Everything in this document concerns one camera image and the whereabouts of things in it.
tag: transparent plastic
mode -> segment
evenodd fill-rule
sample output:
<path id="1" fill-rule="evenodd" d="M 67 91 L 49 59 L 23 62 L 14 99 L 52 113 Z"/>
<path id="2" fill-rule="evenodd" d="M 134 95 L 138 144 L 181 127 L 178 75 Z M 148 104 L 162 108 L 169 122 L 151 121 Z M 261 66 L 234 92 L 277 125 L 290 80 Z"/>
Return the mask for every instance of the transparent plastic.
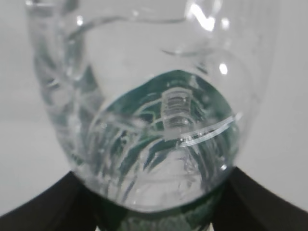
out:
<path id="1" fill-rule="evenodd" d="M 279 1 L 26 7 L 42 98 L 72 169 L 138 224 L 128 216 L 108 230 L 206 228 L 264 94 Z M 157 215 L 166 211 L 181 211 L 180 229 Z"/>

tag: white background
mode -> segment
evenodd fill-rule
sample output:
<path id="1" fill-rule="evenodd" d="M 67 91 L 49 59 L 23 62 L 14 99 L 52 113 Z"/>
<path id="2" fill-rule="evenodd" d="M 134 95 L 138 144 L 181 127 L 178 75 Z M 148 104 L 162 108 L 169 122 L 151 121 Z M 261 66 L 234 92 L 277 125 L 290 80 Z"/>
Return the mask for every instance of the white background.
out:
<path id="1" fill-rule="evenodd" d="M 308 1 L 282 0 L 281 29 L 265 101 L 238 166 L 308 211 Z M 68 171 L 32 71 L 23 1 L 0 7 L 0 215 Z"/>

